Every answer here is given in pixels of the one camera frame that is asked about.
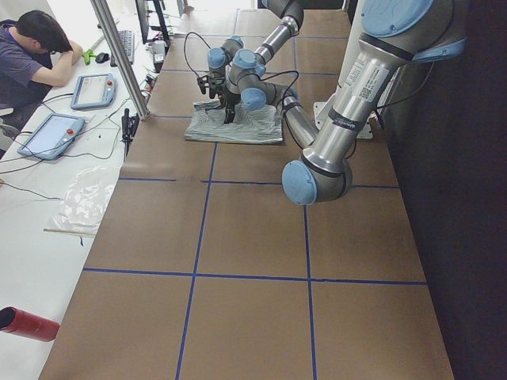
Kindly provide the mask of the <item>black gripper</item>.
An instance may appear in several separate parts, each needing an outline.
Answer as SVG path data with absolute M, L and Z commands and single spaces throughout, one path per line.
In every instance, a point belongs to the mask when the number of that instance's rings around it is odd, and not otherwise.
M 226 86 L 224 86 L 219 93 L 221 105 L 225 108 L 224 124 L 234 122 L 236 115 L 235 107 L 241 102 L 241 96 L 237 93 L 232 93 Z
M 220 101 L 224 101 L 225 72 L 210 71 L 208 74 L 198 77 L 196 81 L 203 95 L 207 94 L 210 99 L 217 97 Z

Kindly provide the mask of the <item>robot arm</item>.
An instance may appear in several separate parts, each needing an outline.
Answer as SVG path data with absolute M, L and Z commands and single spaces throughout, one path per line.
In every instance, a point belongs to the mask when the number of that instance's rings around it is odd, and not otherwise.
M 208 72 L 197 75 L 197 85 L 203 95 L 217 98 L 219 106 L 228 112 L 239 103 L 248 110 L 258 110 L 266 105 L 296 105 L 297 93 L 289 85 L 271 83 L 265 76 L 266 65 L 291 38 L 298 36 L 303 25 L 303 7 L 297 1 L 263 1 L 261 15 L 269 11 L 280 19 L 271 32 L 264 25 L 248 28 L 257 20 L 248 15 L 249 10 L 239 10 L 240 24 L 232 25 L 229 11 L 218 7 L 205 14 L 225 24 L 232 35 L 223 44 L 208 50 Z
M 300 157 L 282 172 L 286 196 L 298 205 L 336 200 L 353 181 L 346 154 L 355 143 L 398 68 L 459 55 L 466 41 L 466 1 L 367 1 L 360 11 L 359 51 L 342 86 L 329 99 L 317 126 L 294 91 L 263 79 L 266 64 L 283 44 L 299 34 L 304 19 L 297 1 L 268 1 L 279 25 L 255 50 L 238 37 L 208 54 L 211 97 L 218 97 L 231 122 L 237 105 L 256 111 L 280 107 Z

